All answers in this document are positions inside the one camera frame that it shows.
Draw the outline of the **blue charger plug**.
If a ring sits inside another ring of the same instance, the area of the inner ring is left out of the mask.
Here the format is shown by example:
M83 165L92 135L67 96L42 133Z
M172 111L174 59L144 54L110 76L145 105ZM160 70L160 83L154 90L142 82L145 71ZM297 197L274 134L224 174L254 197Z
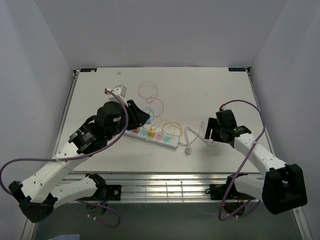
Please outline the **blue charger plug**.
M150 125L152 123L152 118L150 117L146 122L145 122L145 124L146 125Z

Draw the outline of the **yellow charger plug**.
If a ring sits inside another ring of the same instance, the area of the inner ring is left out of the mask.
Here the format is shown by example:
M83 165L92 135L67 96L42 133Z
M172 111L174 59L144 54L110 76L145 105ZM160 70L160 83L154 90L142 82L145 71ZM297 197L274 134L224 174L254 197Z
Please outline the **yellow charger plug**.
M146 132L147 132L147 136L149 138L153 138L155 136L155 134L156 134L156 129L150 127L150 128L147 128Z

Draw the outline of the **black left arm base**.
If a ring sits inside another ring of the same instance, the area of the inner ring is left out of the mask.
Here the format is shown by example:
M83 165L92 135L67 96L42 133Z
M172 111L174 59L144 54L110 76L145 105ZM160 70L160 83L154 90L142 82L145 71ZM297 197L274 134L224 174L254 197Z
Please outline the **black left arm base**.
M108 206L109 201L120 201L122 193L122 186L119 184L107 185L106 188L98 189L93 196L83 197L82 201L85 202L98 202L103 206ZM85 205L86 212L94 217L102 216L107 210L103 207L93 205Z

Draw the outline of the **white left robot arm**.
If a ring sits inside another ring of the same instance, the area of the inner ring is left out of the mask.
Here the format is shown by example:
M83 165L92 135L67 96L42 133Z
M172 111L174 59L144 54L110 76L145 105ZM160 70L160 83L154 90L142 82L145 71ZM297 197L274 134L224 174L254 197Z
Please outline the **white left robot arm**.
M88 173L84 179L65 186L58 184L74 168L107 147L108 141L115 143L114 137L142 127L149 119L150 115L133 100L128 100L125 106L117 101L106 102L69 137L54 159L31 177L9 185L22 213L32 223L38 223L54 209L74 200L113 199L113 189L97 173Z

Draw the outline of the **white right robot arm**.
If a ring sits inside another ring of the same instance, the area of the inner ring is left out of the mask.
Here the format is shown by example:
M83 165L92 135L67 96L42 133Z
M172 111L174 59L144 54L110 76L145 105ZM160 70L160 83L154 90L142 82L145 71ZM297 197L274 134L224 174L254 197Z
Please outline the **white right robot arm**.
M225 184L211 187L211 198L223 201L241 195L263 202L266 209L277 215L308 203L303 170L297 164L288 164L277 158L263 145L257 143L252 132L244 125L237 125L230 109L216 112L207 122L205 139L229 144L243 154L262 176L254 178L236 172L227 177Z

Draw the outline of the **white multicolour power strip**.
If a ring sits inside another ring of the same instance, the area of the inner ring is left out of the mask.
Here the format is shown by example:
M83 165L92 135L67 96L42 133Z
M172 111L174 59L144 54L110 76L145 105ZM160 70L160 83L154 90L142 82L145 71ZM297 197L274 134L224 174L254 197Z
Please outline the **white multicolour power strip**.
M147 129L140 127L140 132L139 133L134 133L132 130L127 130L124 133L125 136L131 137L134 139L138 139L147 143L152 143L155 145L159 145L162 147L170 148L173 150L176 150L179 147L179 141L180 137L179 136L173 136L173 135L168 135L162 132L157 132L155 133L154 137L148 137L147 136Z

